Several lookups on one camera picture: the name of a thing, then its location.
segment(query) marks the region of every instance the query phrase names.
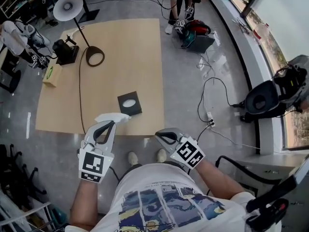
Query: gray tile floor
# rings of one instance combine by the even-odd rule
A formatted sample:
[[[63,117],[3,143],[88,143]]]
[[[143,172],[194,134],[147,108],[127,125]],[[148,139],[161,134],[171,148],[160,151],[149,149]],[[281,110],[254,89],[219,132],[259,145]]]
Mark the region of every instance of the gray tile floor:
[[[102,0],[86,1],[90,3]],[[164,5],[169,7],[169,0],[165,0]],[[177,36],[164,33],[167,20],[162,17],[160,6],[149,0],[121,0],[97,3],[89,5],[89,8],[91,10],[100,8],[100,12],[95,21],[88,23],[127,18],[160,19],[165,127],[178,127],[197,137],[205,128],[205,123],[198,119],[197,105],[205,81],[203,76],[209,67],[198,69],[200,57],[185,49],[177,49],[180,46]],[[169,13],[163,10],[163,14],[168,17]],[[247,84],[239,58],[218,14],[209,1],[203,0],[201,4],[196,5],[195,18],[204,21],[216,32],[216,43],[208,50],[210,63],[216,77],[225,82],[230,102],[241,101],[248,92]],[[54,28],[44,25],[40,31],[53,42],[59,38],[62,31],[74,27],[74,22],[68,21],[60,22]],[[0,142],[7,146],[14,144],[15,150],[22,151],[23,162],[27,164],[28,169],[39,168],[36,182],[47,190],[46,198],[69,213],[79,183],[76,149],[79,148],[83,136],[35,130],[42,73],[38,69],[27,67],[23,61],[18,68],[22,71],[22,79],[14,95],[0,90],[0,101],[4,102]],[[255,145],[253,124],[243,124],[239,121],[238,111],[230,108],[226,102],[224,86],[219,81],[215,81],[214,84],[209,81],[205,90],[204,105],[214,117],[216,123],[214,129],[235,142]],[[27,139],[28,116],[30,116],[30,130]],[[200,147],[204,150],[207,159],[212,162],[220,155],[240,159],[255,152],[252,148],[235,145],[209,129],[202,135]],[[153,137],[148,140],[141,136],[117,136],[114,141],[115,160],[112,166],[121,176],[129,167],[126,159],[129,151],[135,151],[140,163],[147,164],[155,162],[155,153],[158,149],[159,145]],[[233,175],[234,169],[224,161],[220,169]],[[191,176],[203,190],[207,191],[207,187],[195,171],[191,172]],[[109,170],[99,186],[100,212],[108,211],[116,186],[117,181]]]

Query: white cloth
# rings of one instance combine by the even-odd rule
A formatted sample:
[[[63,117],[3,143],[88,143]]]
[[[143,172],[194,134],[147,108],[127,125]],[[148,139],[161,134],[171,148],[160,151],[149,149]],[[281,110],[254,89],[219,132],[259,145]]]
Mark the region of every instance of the white cloth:
[[[24,47],[20,45],[15,38],[11,35],[12,32],[16,30],[21,40],[27,44],[28,38],[24,35],[21,35],[21,31],[18,29],[18,27],[14,24],[12,21],[5,21],[2,24],[2,31],[0,40],[3,44],[6,45],[6,47],[12,51],[16,55],[20,55],[24,51]]]
[[[180,168],[148,164],[123,178],[108,214],[91,232],[241,232],[244,207],[252,199],[248,192],[231,200],[208,197]],[[65,232],[85,230],[67,226]]]

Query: table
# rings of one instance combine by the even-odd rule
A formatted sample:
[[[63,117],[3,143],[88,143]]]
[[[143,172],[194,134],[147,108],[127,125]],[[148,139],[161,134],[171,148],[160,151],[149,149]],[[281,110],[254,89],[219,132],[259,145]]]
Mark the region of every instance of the table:
[[[62,33],[66,39],[68,31]],[[105,53],[97,67],[81,62],[81,101],[85,130],[103,113],[120,112],[118,96],[137,91],[142,113],[117,126],[117,135],[154,135],[164,128],[161,42],[158,19],[129,19],[85,26],[90,45]],[[83,134],[80,115],[79,64],[86,48],[80,32],[76,62],[63,65],[57,87],[42,86],[37,130]]]
[[[97,14],[100,11],[100,9],[89,11],[87,3],[86,3],[85,0],[83,0],[83,7],[84,7],[84,10],[85,10],[85,13],[79,19],[78,23],[82,23],[82,22],[85,22],[85,21],[92,21],[92,20],[96,19]]]
[[[18,70],[16,72],[13,72],[12,69],[6,69],[6,68],[2,68],[3,65],[5,64],[5,57],[8,53],[8,48],[4,48],[1,53],[0,53],[0,70],[4,71],[5,73],[7,73],[9,76],[11,76],[11,82],[9,86],[6,86],[2,83],[0,83],[0,87],[9,91],[10,93],[14,93],[14,91],[16,90],[19,80],[20,80],[20,76],[21,76],[21,71]]]

